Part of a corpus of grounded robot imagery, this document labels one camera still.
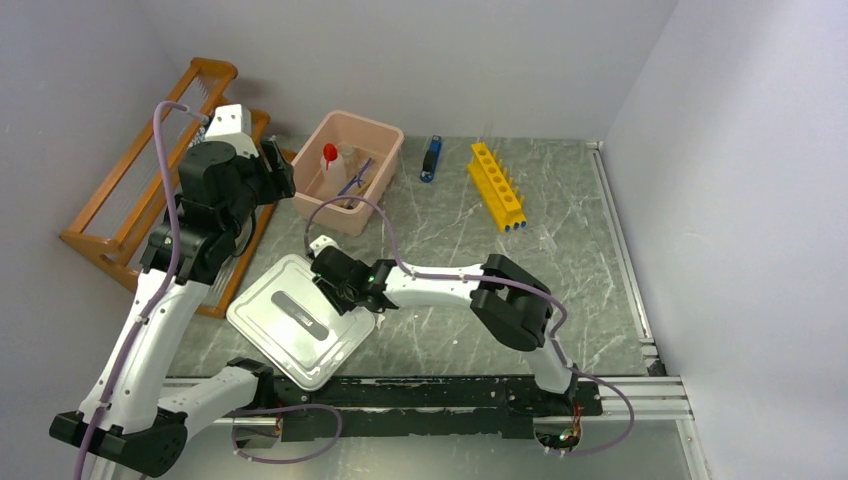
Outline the white bin lid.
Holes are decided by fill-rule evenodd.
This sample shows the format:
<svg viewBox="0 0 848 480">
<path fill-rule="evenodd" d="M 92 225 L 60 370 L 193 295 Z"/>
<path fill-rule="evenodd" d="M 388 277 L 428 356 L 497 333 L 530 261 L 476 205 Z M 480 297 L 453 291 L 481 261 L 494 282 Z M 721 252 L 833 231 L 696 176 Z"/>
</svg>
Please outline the white bin lid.
<svg viewBox="0 0 848 480">
<path fill-rule="evenodd" d="M 338 313 L 297 254 L 284 256 L 233 300 L 226 319 L 306 391 L 321 389 L 377 323 L 362 307 Z"/>
</svg>

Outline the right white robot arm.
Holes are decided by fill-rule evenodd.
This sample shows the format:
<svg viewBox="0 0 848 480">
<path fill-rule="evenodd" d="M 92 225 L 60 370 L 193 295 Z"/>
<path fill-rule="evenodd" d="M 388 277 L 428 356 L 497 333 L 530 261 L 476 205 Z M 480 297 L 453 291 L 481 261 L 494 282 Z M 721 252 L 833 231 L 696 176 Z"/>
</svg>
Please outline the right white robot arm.
<svg viewBox="0 0 848 480">
<path fill-rule="evenodd" d="M 338 313 L 466 308 L 501 345 L 523 354 L 548 412 L 562 414 L 576 403 L 574 364 L 559 345 L 552 320 L 564 307 L 543 282 L 508 257 L 491 254 L 481 264 L 449 268 L 397 259 L 368 265 L 333 245 L 312 246 L 307 255 L 314 284 Z"/>
</svg>

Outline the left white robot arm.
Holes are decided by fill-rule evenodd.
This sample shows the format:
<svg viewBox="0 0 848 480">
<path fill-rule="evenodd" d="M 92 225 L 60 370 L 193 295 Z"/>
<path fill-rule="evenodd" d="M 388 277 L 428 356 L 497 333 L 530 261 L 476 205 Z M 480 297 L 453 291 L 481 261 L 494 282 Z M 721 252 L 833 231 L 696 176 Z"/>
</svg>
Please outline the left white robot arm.
<svg viewBox="0 0 848 480">
<path fill-rule="evenodd" d="M 230 141 L 190 147 L 174 170 L 161 170 L 166 211 L 142 256 L 133 304 L 97 382 L 80 406 L 56 415 L 51 437 L 77 448 L 74 477 L 89 455 L 147 477 L 170 470 L 188 441 L 216 419 L 245 409 L 261 416 L 277 400 L 272 370 L 234 359 L 215 376 L 174 397 L 162 383 L 191 317 L 259 206 L 295 194 L 294 170 L 271 137 L 254 153 Z"/>
</svg>

